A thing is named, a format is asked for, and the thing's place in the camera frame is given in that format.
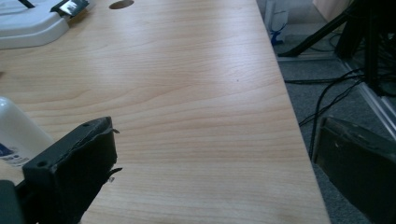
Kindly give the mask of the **white plastic bottle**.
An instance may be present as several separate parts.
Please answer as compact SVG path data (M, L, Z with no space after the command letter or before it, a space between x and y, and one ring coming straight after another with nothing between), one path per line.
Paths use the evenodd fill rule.
M11 100L0 96L0 160L21 168L54 140Z

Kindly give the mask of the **black clip with silver label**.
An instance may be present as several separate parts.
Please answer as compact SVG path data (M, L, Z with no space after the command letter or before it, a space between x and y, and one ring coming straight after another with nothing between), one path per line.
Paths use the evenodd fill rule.
M50 11L56 12L60 16L75 17L89 4L89 0L62 0L61 2L53 6Z

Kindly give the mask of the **white plastic tray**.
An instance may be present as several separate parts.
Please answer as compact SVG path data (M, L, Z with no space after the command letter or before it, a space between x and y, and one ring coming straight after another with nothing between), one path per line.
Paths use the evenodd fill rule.
M91 10L95 0L75 17L60 16L50 9L62 0L0 0L0 49L46 45L69 30L69 22Z

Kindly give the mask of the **white bag with blue print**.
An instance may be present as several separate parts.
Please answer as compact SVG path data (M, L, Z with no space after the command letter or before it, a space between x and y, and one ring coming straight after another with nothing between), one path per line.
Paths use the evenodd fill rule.
M288 24L290 0L267 0L264 24L273 46L285 41L285 28Z

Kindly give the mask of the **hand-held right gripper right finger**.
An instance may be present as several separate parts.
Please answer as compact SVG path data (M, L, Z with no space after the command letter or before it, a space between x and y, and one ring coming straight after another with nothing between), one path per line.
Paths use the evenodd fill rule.
M327 117L319 125L313 162L374 224L396 224L396 142Z

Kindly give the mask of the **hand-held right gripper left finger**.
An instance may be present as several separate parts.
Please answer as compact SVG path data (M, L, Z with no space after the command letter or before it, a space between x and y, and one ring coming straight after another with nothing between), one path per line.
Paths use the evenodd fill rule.
M115 166L112 119L87 121L22 166L17 186L28 224L78 224Z

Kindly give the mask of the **black tripod stand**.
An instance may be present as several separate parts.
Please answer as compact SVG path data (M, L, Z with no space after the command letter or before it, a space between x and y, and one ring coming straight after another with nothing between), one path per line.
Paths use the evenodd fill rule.
M351 58L364 40L364 82L378 95L383 91L378 74L380 36L396 34L396 0L354 0L340 15L279 57L297 57L320 39L341 25L345 25L335 48L340 59Z

